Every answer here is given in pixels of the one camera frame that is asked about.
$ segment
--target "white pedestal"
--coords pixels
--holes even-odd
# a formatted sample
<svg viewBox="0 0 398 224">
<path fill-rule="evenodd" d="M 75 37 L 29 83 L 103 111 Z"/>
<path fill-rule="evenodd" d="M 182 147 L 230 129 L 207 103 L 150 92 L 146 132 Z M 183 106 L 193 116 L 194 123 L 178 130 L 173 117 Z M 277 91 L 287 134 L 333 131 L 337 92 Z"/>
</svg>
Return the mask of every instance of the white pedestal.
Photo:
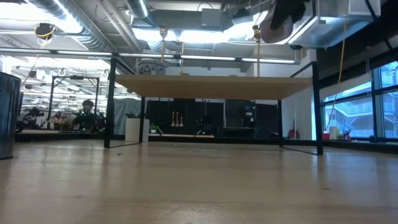
<svg viewBox="0 0 398 224">
<path fill-rule="evenodd" d="M 149 120 L 144 120 L 144 134 L 142 135 L 142 141 L 148 141 L 149 133 Z M 126 141 L 139 142 L 139 119 L 127 119 L 126 120 Z"/>
</svg>

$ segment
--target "air duct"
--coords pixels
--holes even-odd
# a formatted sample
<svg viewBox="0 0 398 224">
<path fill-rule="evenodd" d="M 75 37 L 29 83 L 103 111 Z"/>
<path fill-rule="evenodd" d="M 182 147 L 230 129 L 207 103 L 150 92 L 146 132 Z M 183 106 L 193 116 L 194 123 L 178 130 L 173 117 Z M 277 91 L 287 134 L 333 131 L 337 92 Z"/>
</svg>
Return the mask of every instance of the air duct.
<svg viewBox="0 0 398 224">
<path fill-rule="evenodd" d="M 26 0 L 61 21 L 57 24 L 63 31 L 77 32 L 81 37 L 73 37 L 90 51 L 112 52 L 116 48 L 95 26 L 93 21 L 72 0 Z"/>
<path fill-rule="evenodd" d="M 146 18 L 150 13 L 150 7 L 147 0 L 126 0 L 131 14 L 135 18 Z"/>
</svg>

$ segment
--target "red object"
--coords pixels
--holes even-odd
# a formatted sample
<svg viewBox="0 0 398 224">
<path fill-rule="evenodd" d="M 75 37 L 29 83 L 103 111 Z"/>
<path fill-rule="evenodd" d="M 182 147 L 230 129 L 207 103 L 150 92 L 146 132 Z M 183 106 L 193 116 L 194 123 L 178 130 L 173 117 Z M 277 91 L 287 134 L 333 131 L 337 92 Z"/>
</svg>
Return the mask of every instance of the red object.
<svg viewBox="0 0 398 224">
<path fill-rule="evenodd" d="M 330 139 L 330 134 L 329 133 L 323 133 L 322 134 L 322 139 L 323 140 L 329 140 Z"/>
<path fill-rule="evenodd" d="M 291 139 L 294 138 L 294 130 L 295 130 L 294 123 L 295 123 L 295 122 L 294 122 L 294 120 L 293 120 L 293 129 L 291 129 L 291 130 L 289 131 L 288 135 L 287 135 L 287 136 L 288 136 L 289 138 L 291 138 Z M 300 139 L 300 133 L 299 133 L 299 131 L 296 130 L 296 135 L 295 135 L 295 136 L 296 136 L 296 139 Z"/>
</svg>

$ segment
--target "black column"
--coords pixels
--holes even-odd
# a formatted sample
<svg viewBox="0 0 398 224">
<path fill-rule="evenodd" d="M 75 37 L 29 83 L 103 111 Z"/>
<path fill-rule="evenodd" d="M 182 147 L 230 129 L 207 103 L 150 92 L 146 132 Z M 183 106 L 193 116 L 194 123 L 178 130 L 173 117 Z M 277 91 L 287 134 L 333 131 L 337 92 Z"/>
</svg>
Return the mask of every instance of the black column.
<svg viewBox="0 0 398 224">
<path fill-rule="evenodd" d="M 317 134 L 317 154 L 323 155 L 321 99 L 319 95 L 320 85 L 319 85 L 318 64 L 316 62 L 312 62 L 312 87 L 313 87 L 313 105 L 315 110 L 315 132 Z"/>
<path fill-rule="evenodd" d="M 111 145 L 111 136 L 114 129 L 114 82 L 116 79 L 116 58 L 111 59 L 111 70 L 109 72 L 109 88 L 108 88 L 108 105 L 106 107 L 106 126 L 104 147 L 109 148 Z"/>
<path fill-rule="evenodd" d="M 141 113 L 139 118 L 139 142 L 142 143 L 144 136 L 144 120 L 145 120 L 145 97 L 141 97 Z"/>
<path fill-rule="evenodd" d="M 49 104 L 49 115 L 47 116 L 47 129 L 50 129 L 50 118 L 51 118 L 51 111 L 52 111 L 52 98 L 54 94 L 54 82 L 55 82 L 56 77 L 52 77 L 51 81 L 51 93 L 50 93 L 50 104 Z"/>
<path fill-rule="evenodd" d="M 278 135 L 279 135 L 279 147 L 284 145 L 284 130 L 282 128 L 282 100 L 278 100 Z"/>
<path fill-rule="evenodd" d="M 97 115 L 97 105 L 98 105 L 98 92 L 100 90 L 100 78 L 97 78 L 97 88 L 95 91 L 95 105 L 94 105 L 94 114 Z"/>
<path fill-rule="evenodd" d="M 377 74 L 375 74 L 374 70 L 370 71 L 370 72 L 371 72 L 371 76 L 372 76 L 371 85 L 372 85 L 373 135 L 374 135 L 374 142 L 379 142 L 378 133 L 377 133 L 377 119 L 378 119 L 378 117 L 377 117 L 377 109 L 376 109 L 376 93 L 374 91 L 376 89 L 377 83 L 380 83 L 379 79 L 377 79 L 377 83 L 376 83 L 376 80 L 375 80 L 375 76 L 376 75 L 378 76 L 379 73 L 377 72 Z"/>
</svg>

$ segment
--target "white container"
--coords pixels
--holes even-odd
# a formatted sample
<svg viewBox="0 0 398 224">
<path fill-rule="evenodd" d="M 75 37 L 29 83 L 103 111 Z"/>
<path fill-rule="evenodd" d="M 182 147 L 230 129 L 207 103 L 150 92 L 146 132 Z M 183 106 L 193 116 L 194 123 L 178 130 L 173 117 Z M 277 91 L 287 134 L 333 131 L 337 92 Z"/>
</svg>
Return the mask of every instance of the white container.
<svg viewBox="0 0 398 224">
<path fill-rule="evenodd" d="M 329 127 L 329 139 L 330 140 L 337 140 L 338 136 L 340 135 L 340 129 L 336 126 Z"/>
<path fill-rule="evenodd" d="M 126 119 L 126 141 L 139 142 L 139 122 L 140 119 L 128 118 Z M 142 135 L 142 141 L 148 141 L 149 133 L 149 120 L 144 120 L 144 134 Z"/>
</svg>

